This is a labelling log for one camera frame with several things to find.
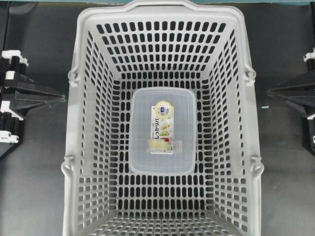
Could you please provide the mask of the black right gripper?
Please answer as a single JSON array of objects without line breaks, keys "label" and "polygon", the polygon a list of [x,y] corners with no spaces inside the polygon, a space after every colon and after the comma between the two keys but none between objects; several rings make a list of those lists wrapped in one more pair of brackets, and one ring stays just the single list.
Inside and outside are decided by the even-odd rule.
[{"label": "black right gripper", "polygon": [[315,149],[315,49],[303,57],[308,73],[282,82],[267,94],[307,116],[310,150]]}]

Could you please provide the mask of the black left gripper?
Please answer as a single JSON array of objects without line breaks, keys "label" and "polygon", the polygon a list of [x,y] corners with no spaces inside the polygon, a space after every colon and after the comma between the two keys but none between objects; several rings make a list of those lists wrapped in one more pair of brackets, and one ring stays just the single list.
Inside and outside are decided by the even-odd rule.
[{"label": "black left gripper", "polygon": [[[59,91],[41,85],[25,76],[28,60],[19,50],[0,53],[0,142],[17,144],[19,128],[31,109],[51,106],[66,101]],[[14,94],[15,90],[39,94]]]}]

